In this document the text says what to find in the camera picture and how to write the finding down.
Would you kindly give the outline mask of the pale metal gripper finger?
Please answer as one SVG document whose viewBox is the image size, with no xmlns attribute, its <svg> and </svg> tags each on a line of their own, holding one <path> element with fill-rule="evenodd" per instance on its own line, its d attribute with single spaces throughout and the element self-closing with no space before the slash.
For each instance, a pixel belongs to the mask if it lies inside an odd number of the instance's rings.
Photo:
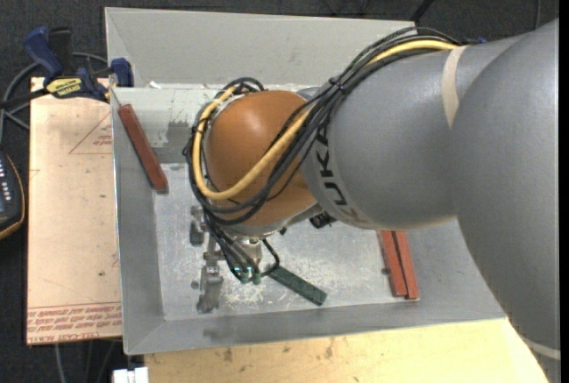
<svg viewBox="0 0 569 383">
<path fill-rule="evenodd" d="M 199 314 L 211 313 L 219 307 L 223 276 L 219 266 L 205 265 L 200 274 L 200 294 L 196 303 Z"/>
<path fill-rule="evenodd" d="M 206 224 L 204 211 L 201 206 L 192 205 L 190 208 L 189 241 L 192 246 L 201 246 L 204 243 Z"/>
</svg>

